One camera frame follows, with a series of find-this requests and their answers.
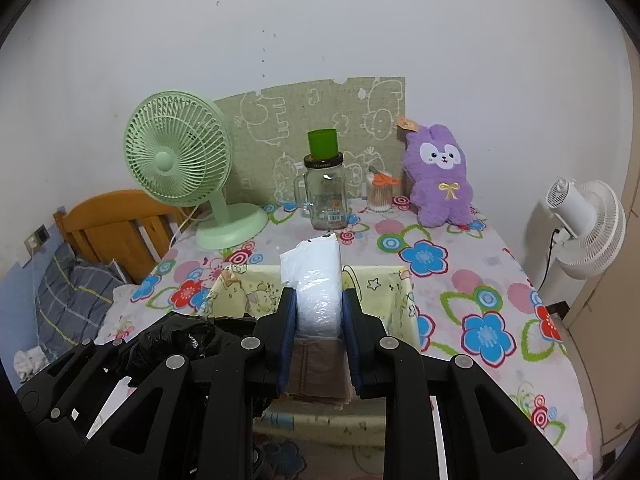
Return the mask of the brown cloth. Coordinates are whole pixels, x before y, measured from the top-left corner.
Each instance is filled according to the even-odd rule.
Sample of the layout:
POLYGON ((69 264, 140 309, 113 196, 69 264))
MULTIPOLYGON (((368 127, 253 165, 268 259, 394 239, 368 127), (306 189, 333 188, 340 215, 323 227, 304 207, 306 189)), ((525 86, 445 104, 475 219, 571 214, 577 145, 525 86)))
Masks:
POLYGON ((354 388, 344 342, 296 338, 285 392, 305 402, 349 404, 354 388))

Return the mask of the yellow cartoon fabric basket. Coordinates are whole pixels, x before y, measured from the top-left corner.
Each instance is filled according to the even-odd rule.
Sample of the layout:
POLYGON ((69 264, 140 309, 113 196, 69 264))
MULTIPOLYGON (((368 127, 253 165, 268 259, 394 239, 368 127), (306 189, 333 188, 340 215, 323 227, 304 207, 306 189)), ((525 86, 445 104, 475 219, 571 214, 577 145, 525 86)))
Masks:
MULTIPOLYGON (((412 281, 404 266, 344 266, 344 288, 356 290, 363 313, 379 318, 386 334, 421 348, 412 281)), ((278 266, 229 266, 221 271, 200 309, 206 318, 254 318, 276 312, 282 292, 278 266)), ((382 446, 385 400, 349 404, 305 402, 285 392, 254 419, 260 434, 341 446, 382 446)))

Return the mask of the white plastic bag roll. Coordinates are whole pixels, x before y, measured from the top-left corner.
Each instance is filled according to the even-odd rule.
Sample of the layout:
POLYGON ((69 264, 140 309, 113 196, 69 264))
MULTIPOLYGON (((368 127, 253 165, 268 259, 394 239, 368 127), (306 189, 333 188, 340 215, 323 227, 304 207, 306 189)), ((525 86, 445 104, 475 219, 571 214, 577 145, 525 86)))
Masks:
POLYGON ((281 283, 296 292, 297 333, 302 338, 341 335, 342 267, 334 233, 303 240, 280 255, 281 283))

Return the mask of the floral tablecloth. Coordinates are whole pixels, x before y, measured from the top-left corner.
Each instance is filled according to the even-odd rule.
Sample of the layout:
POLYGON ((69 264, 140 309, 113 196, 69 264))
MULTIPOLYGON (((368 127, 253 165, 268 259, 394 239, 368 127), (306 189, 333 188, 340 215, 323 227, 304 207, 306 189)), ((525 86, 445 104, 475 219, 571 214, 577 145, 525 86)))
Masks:
MULTIPOLYGON (((268 226, 248 242, 206 252, 192 235, 178 240, 131 296, 137 336, 168 312, 200 314, 229 266, 279 266, 280 255, 314 237, 294 204, 269 204, 268 226)), ((404 266, 418 311, 421 348, 450 359, 467 354, 502 388, 578 478, 594 466, 584 399, 565 344, 534 285, 485 217, 466 226, 420 226, 404 196, 376 212, 349 206, 337 232, 344 266, 404 266)), ((260 434, 275 479, 377 479, 382 446, 341 446, 260 434)))

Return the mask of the grey plaid pillow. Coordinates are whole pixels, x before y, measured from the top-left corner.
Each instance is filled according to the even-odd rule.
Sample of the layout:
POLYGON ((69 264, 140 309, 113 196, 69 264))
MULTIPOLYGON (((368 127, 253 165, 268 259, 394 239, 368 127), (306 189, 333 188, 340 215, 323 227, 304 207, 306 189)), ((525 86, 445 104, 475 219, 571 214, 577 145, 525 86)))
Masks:
POLYGON ((54 362, 86 339, 96 339, 114 289, 129 282, 116 261, 92 263, 63 243, 55 249, 35 296, 38 344, 54 362))

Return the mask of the white crumpled cloth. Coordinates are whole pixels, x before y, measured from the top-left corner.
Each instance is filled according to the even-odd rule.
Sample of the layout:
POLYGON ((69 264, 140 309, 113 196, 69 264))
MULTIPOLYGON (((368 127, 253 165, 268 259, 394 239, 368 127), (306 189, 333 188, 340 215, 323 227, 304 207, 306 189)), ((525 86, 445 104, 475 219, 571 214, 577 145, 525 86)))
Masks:
POLYGON ((31 380, 49 364, 48 357, 39 346, 26 351, 18 350, 13 358, 13 368, 21 384, 31 380))

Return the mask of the wooden bed headboard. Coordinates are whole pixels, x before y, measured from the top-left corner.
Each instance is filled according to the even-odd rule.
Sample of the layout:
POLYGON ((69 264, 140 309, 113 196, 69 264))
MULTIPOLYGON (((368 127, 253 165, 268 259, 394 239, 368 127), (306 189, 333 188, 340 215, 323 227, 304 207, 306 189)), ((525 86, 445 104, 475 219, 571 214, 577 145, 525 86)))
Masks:
POLYGON ((116 261, 136 283, 168 253, 171 226, 186 213, 139 190, 113 191, 88 198, 53 219, 62 239, 91 263, 116 261))

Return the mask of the white standing fan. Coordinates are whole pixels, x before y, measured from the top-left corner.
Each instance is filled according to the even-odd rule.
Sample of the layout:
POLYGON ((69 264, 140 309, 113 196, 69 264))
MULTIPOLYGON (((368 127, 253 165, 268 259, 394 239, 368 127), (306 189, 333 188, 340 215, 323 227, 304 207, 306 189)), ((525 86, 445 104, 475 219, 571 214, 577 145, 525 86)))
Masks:
POLYGON ((614 190, 601 180, 559 178, 544 201, 562 226, 555 259, 563 272, 574 280, 588 280, 608 269, 623 247, 627 224, 614 190))

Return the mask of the glass mason jar mug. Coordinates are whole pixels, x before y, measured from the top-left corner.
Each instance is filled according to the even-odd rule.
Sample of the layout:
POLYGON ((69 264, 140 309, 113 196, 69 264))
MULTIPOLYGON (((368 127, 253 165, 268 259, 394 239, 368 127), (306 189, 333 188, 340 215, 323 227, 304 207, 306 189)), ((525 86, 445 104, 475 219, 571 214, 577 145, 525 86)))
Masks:
POLYGON ((304 158, 305 172, 294 179, 298 208, 319 231, 336 231, 347 226, 348 206, 343 154, 329 159, 304 158))

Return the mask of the cotton swab container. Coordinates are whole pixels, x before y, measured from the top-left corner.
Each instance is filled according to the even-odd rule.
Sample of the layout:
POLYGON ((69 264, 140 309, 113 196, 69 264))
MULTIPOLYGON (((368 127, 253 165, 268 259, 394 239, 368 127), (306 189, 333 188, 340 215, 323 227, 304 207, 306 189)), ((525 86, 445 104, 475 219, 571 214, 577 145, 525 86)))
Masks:
POLYGON ((390 210, 394 189, 399 185, 399 179, 385 171, 370 166, 367 172, 368 208, 377 212, 390 210))

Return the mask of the green desk fan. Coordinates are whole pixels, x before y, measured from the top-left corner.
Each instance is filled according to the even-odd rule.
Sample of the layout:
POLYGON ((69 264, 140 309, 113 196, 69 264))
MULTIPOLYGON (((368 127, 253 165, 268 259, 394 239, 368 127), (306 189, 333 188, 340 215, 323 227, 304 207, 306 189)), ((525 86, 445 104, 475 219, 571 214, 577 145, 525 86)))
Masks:
POLYGON ((142 101, 124 134, 126 166, 154 200, 212 212, 196 222, 196 244, 205 249, 241 245, 265 229, 255 204, 229 205, 224 187, 233 162, 232 133, 213 102, 184 91, 163 91, 142 101))

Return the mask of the purple plush bunny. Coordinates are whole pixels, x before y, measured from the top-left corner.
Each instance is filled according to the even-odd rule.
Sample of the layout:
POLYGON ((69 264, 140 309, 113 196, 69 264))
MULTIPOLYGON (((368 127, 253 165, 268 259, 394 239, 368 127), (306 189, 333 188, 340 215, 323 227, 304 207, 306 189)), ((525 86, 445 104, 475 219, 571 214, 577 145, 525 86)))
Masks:
POLYGON ((402 164, 420 225, 429 229, 471 223, 473 189, 465 154, 452 132, 444 125, 422 126, 405 117, 399 117, 397 125, 405 135, 402 164))

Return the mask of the green cartoon puzzle board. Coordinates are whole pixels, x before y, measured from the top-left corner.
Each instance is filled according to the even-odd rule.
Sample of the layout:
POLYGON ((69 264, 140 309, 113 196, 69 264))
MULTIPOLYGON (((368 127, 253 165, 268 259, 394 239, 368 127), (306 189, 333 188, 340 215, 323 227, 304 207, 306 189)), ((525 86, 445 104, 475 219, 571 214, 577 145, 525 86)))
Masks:
POLYGON ((346 190, 358 197, 370 167, 399 178, 405 141, 397 119, 406 114, 401 76, 320 79, 228 96, 215 104, 233 134, 227 202, 293 203, 294 180, 305 172, 308 132, 333 129, 344 156, 346 190))

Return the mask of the green plastic cup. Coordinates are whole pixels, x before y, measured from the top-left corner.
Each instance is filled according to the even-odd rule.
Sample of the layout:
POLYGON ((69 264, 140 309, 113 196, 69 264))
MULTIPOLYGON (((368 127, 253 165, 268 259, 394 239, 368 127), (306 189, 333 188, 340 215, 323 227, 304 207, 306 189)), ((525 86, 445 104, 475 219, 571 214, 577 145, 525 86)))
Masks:
POLYGON ((313 159, 327 160, 338 155, 340 150, 337 144, 337 131, 335 129, 317 129, 307 133, 309 155, 313 159))

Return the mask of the wall power socket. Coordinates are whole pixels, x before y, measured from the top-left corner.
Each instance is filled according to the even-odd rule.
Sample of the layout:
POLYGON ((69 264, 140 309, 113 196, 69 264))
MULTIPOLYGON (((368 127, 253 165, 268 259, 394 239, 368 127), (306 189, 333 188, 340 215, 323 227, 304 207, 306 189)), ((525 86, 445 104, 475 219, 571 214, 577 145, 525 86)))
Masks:
POLYGON ((48 240, 50 240, 48 229, 45 226, 40 226, 24 240, 24 245, 29 255, 32 256, 39 252, 48 240))

